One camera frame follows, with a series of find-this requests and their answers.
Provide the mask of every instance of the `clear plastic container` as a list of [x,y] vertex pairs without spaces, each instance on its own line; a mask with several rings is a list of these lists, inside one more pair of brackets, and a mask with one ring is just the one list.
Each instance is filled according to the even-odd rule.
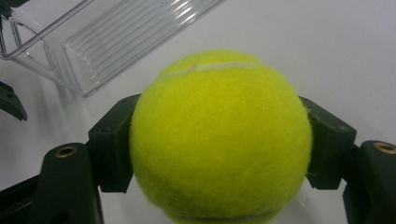
[[1,58],[89,95],[221,1],[30,0],[2,15]]

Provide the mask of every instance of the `white table surface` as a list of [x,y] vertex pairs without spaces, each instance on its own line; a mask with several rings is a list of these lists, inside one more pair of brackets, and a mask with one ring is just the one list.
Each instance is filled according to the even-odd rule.
[[[83,98],[16,65],[0,62],[27,121],[0,111],[0,189],[37,175],[50,149],[85,143],[118,100],[142,92],[169,63],[203,49],[236,49],[283,73],[297,92],[358,130],[396,143],[396,2],[227,0],[94,95]],[[342,190],[305,182],[272,223],[347,223]],[[126,194],[102,194],[106,223],[170,224],[134,179]]]

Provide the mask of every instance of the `screw hole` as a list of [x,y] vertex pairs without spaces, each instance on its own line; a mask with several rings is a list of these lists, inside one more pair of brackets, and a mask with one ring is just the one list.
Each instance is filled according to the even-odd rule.
[[64,224],[67,222],[67,220],[69,220],[69,218],[70,218],[70,213],[60,212],[52,218],[51,224]]
[[374,146],[376,149],[382,152],[396,155],[396,146],[393,146],[388,143],[375,143]]
[[58,158],[65,158],[75,154],[76,152],[76,147],[63,147],[56,151],[55,156]]

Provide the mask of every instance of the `tennis ball seam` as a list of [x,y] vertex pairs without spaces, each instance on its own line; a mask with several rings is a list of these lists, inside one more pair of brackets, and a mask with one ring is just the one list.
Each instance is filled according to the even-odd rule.
[[250,63],[250,62],[231,62],[231,63],[206,63],[206,64],[192,64],[187,69],[182,69],[173,73],[163,74],[161,79],[174,76],[183,76],[191,71],[209,71],[209,70],[223,70],[227,68],[252,68],[262,66],[261,63]]

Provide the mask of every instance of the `fuzzy felt surface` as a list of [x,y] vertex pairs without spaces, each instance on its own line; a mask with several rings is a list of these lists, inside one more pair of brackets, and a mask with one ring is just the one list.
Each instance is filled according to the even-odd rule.
[[230,50],[191,55],[142,93],[131,125],[140,188],[177,223],[262,223],[298,191],[307,112],[288,81]]

